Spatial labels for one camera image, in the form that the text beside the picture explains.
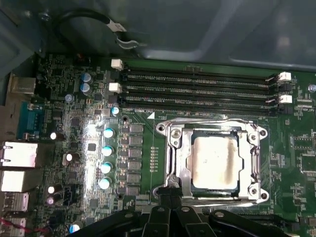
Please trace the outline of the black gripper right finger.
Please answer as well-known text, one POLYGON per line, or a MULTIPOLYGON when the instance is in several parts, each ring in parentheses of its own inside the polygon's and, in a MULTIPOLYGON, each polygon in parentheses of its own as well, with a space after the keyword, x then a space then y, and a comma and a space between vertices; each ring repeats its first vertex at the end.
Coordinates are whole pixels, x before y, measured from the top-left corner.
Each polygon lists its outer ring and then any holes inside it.
POLYGON ((204 215, 182 204, 182 190, 170 188, 170 207, 189 237, 289 237, 279 227, 264 225, 235 213, 217 209, 204 215))

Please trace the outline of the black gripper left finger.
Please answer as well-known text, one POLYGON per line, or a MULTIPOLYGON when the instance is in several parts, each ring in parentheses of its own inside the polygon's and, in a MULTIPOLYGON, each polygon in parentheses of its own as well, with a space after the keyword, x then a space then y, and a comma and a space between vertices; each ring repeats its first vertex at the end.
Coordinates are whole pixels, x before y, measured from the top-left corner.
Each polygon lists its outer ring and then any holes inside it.
POLYGON ((158 205, 148 212, 122 210, 81 229, 82 237, 167 237, 174 188, 158 189, 158 205))

